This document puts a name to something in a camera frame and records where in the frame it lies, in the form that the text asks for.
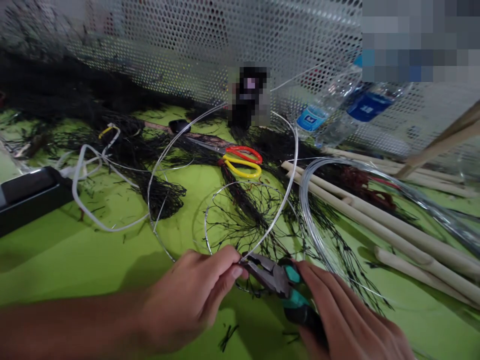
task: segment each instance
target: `wooden stick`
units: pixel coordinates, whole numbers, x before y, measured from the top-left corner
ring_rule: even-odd
[[[411,174],[404,181],[412,182],[416,185],[420,185],[420,186],[423,186],[423,187],[426,187],[426,188],[429,188],[429,189],[433,189],[433,190],[441,191],[441,192],[444,192],[444,193],[456,195],[456,196],[459,196],[459,197],[462,197],[462,198],[469,199],[469,198],[476,198],[476,197],[479,196],[478,192],[476,192],[475,190],[473,190],[472,188],[469,188],[469,187],[461,188],[461,187],[458,187],[456,185],[442,183],[442,182],[439,182],[439,181],[432,181],[432,180],[422,178],[422,177],[416,177],[416,178],[412,179],[411,178],[412,175],[415,175],[415,173]]]
[[[293,165],[287,161],[285,161],[281,166],[288,171],[293,171],[294,169]],[[304,170],[298,166],[295,170],[299,174],[303,174],[304,172]],[[441,263],[449,266],[451,269],[468,276],[473,280],[480,279],[480,261],[476,260],[475,258],[468,256],[467,254],[448,244],[445,244],[444,242],[439,241],[433,236],[424,233],[416,227],[407,224],[406,222],[393,215],[390,215],[383,210],[380,210],[378,207],[373,206],[361,198],[350,194],[349,192],[319,178],[316,175],[311,176],[310,182],[341,199],[350,198],[351,201],[349,205],[354,209],[357,209],[361,213],[397,233],[416,247],[420,248],[422,251],[430,254]]]
[[[378,246],[375,246],[375,257],[382,264],[394,268],[395,270],[398,270],[399,272],[408,275],[409,277],[414,278],[415,280],[418,280],[429,287],[437,289],[438,291],[441,291],[442,293],[447,294],[452,298],[471,306],[472,308],[480,310],[480,306],[468,300],[465,296],[448,286],[439,278],[409,263],[408,261],[403,260],[401,257],[395,256],[394,254],[385,251]]]
[[[480,118],[480,100],[474,103],[467,111],[465,111],[457,120],[447,127],[435,140],[433,140],[427,148],[449,138],[453,134],[469,127]]]
[[[477,121],[473,125],[470,125],[463,130],[456,132],[452,136],[437,142],[431,147],[427,147],[420,154],[410,157],[405,162],[405,166],[395,175],[395,177],[398,179],[405,179],[408,175],[413,173],[418,167],[421,167],[426,162],[478,135],[480,135],[480,121]]]
[[[293,179],[297,184],[300,184],[300,182],[302,181],[301,175],[297,172],[293,173],[290,171],[288,173],[288,176],[293,176]],[[347,205],[342,200],[336,198],[335,196],[323,190],[321,187],[315,185],[311,181],[309,181],[308,190],[314,195],[316,195],[318,198],[333,206],[341,213],[345,214],[353,221],[369,229],[372,233],[374,233],[375,235],[377,235],[378,237],[385,240],[387,243],[407,255],[415,263],[420,265],[422,269],[427,270],[428,272],[435,275],[437,278],[443,280],[445,283],[450,285],[452,288],[463,294],[465,297],[467,297],[474,303],[480,304],[480,288],[476,287],[468,280],[451,271],[449,268],[443,266],[432,256],[416,248],[404,238],[400,237],[393,231],[390,231],[385,226],[379,224],[378,222],[361,213],[352,206]]]
[[[354,152],[349,152],[349,151],[342,151],[342,150],[337,150],[334,148],[330,147],[325,147],[322,149],[322,151],[326,154],[337,156],[337,157],[343,157],[343,158],[348,158],[348,159],[353,159],[353,160],[358,160],[364,163],[372,163],[375,165],[382,165],[390,168],[398,168],[401,169],[405,164],[398,163],[395,161],[391,160],[386,160],[386,159],[379,159],[376,157],[370,157],[366,155],[360,155]],[[460,176],[455,176],[455,175],[450,175],[450,174],[445,174],[442,172],[438,171],[433,171],[429,169],[424,169],[424,168],[418,168],[416,169],[417,173],[428,175],[433,178],[449,181],[452,183],[462,183],[464,180]]]
[[[375,166],[385,174],[389,174],[393,176],[400,171],[399,168],[395,168],[391,166],[378,165],[378,164],[376,164]],[[432,177],[430,175],[426,175],[423,173],[413,172],[404,181],[412,184],[420,185],[429,189],[438,190],[444,193],[460,196],[462,198],[476,198],[480,195],[471,187],[457,185],[457,184],[454,184],[453,182],[442,180],[442,179]]]

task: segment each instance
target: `water bottle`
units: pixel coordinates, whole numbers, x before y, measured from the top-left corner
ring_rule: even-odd
[[[362,78],[362,56],[337,75],[331,84],[322,90],[319,98],[308,106],[296,120],[298,137],[301,140],[315,137],[317,129],[333,114],[345,99],[357,88]]]
[[[411,87],[411,82],[404,84],[379,82],[373,85],[341,117],[316,135],[315,146],[335,148],[354,134],[358,127],[370,122],[408,93]]]

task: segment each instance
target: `red scissors handle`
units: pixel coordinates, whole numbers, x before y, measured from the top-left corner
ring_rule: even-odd
[[[249,161],[251,163],[254,163],[254,164],[257,164],[257,165],[261,164],[264,161],[262,156],[258,152],[256,152],[255,150],[253,150],[252,148],[250,148],[248,146],[227,147],[225,149],[225,152],[237,155],[239,158],[242,158],[244,160],[247,160],[247,161]],[[252,154],[254,157],[256,157],[256,159],[251,158],[250,156],[247,156],[244,152]]]

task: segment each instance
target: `perforated metal sheet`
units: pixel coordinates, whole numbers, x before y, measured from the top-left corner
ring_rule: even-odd
[[[44,25],[38,41],[50,51],[68,48],[91,66],[205,104],[228,99],[229,67],[241,62],[268,65],[272,88],[320,64],[272,94],[272,109],[293,117],[362,45],[360,0],[16,2],[23,21]],[[10,26],[3,33],[14,31]],[[12,36],[2,40],[3,46],[12,42]],[[415,84],[350,142],[404,158],[424,149],[478,99],[480,85]],[[479,150],[474,139],[433,162],[452,172],[461,164],[480,176]]]

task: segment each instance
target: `bottle label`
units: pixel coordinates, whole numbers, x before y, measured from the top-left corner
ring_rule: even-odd
[[[327,120],[327,116],[318,116],[313,114],[308,107],[301,113],[301,115],[296,120],[296,123],[299,127],[309,132],[313,132],[322,125],[325,120]]]
[[[346,111],[352,118],[368,123],[383,113],[394,102],[386,97],[367,92]]]

